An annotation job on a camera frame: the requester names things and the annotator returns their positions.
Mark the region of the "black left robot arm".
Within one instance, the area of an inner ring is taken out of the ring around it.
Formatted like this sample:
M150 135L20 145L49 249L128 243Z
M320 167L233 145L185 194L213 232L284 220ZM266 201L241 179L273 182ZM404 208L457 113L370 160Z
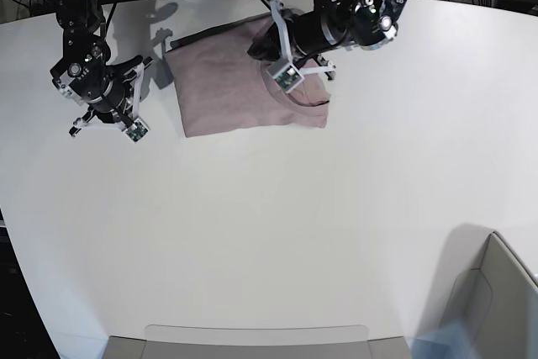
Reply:
M314 0L313 10L283 8L293 63L339 47L375 50L398 33L398 19L407 0Z

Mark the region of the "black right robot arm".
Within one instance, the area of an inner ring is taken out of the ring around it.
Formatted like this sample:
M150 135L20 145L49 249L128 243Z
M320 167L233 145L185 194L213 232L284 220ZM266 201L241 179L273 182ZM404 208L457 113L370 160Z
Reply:
M93 118L105 124L134 125L130 82L140 55L110 65L111 50L106 41L108 21L98 0L50 0L63 30L62 57L50 69L52 83L62 97L88 106L81 123Z

